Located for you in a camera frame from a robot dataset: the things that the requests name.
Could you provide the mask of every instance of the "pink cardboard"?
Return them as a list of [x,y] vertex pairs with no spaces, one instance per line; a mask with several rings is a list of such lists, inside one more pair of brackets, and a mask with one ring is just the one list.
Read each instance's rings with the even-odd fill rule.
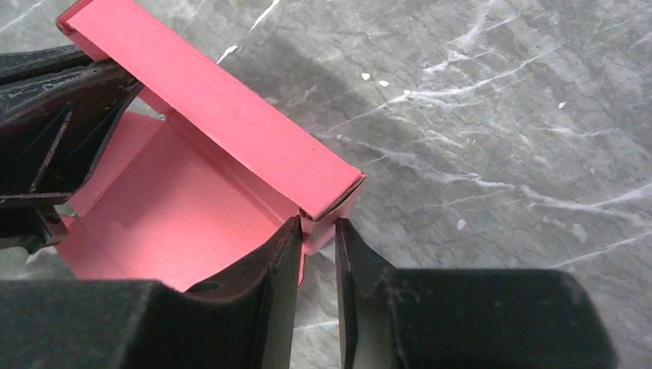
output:
[[83,0],[59,28],[145,85],[161,121],[128,112],[71,203],[58,246],[80,278],[184,291],[300,214],[304,254],[350,214],[364,175],[132,0]]

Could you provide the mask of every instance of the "cardboard box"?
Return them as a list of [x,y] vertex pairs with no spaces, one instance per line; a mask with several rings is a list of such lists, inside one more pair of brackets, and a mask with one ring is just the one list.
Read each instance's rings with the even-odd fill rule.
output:
[[304,254],[347,217],[364,175],[132,0],[82,0],[58,27],[144,85],[164,120],[125,114],[71,203],[57,249],[80,278],[185,290],[300,214]]

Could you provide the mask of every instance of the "marble surface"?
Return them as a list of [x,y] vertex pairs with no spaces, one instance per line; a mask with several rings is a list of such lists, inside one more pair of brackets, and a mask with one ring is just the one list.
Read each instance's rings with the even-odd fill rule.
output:
[[[0,52],[66,43],[72,2],[0,0]],[[369,175],[352,220],[389,261],[567,270],[620,367],[652,367],[649,2],[140,3]],[[69,276],[27,257],[3,276]],[[308,259],[292,367],[339,367],[333,260]]]

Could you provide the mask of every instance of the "red cardboard box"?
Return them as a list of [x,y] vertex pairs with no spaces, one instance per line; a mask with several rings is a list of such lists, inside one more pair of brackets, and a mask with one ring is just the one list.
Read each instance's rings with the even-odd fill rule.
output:
[[82,0],[58,27],[145,85],[159,120],[128,112],[71,203],[57,249],[80,278],[155,278],[184,291],[300,214],[304,254],[347,217],[364,175],[132,0]]

